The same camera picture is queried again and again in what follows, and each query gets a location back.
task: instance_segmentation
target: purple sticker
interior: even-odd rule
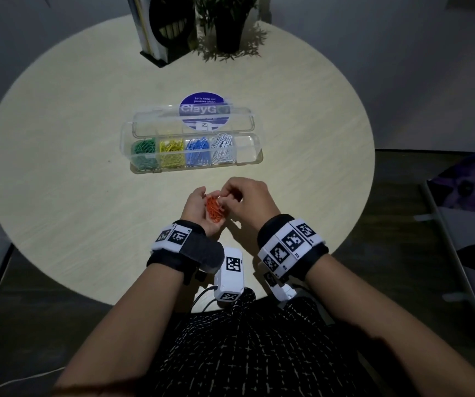
[[[229,113],[230,106],[228,106],[228,103],[221,96],[210,92],[198,92],[189,95],[179,106],[180,116],[203,116],[202,118],[182,120],[191,129],[197,131],[214,131],[219,129],[227,123],[229,117],[210,118],[210,116]]]

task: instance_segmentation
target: floor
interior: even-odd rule
[[[475,318],[466,303],[446,303],[460,291],[438,229],[418,222],[428,213],[418,184],[461,159],[459,153],[377,151],[368,203],[334,253],[398,302],[475,366]],[[108,305],[49,279],[18,251],[0,285],[0,383],[66,365]],[[0,396],[48,393],[59,373],[0,388]]]

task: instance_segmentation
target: black plant pot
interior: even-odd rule
[[[221,53],[233,54],[239,51],[244,25],[245,21],[234,21],[230,14],[225,14],[215,20],[217,49]]]

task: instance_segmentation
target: forearm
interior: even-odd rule
[[[56,383],[56,395],[82,395],[85,390],[89,393],[84,395],[98,395],[103,390],[106,395],[128,395],[123,387],[107,385],[132,381],[146,373],[182,280],[183,273],[167,266],[146,268],[70,360]]]
[[[329,312],[382,339],[422,395],[475,396],[475,369],[428,327],[330,255],[306,281]]]

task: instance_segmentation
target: hand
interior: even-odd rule
[[[256,231],[280,214],[267,189],[267,184],[250,178],[232,177],[221,188],[219,205]]]
[[[206,187],[200,187],[188,196],[180,218],[181,220],[188,220],[199,224],[205,230],[206,236],[211,237],[220,230],[225,223],[225,219],[222,218],[218,223],[214,223],[210,220],[206,211],[206,198],[210,196],[218,198],[220,192],[214,191],[207,195],[205,195],[205,192]]]

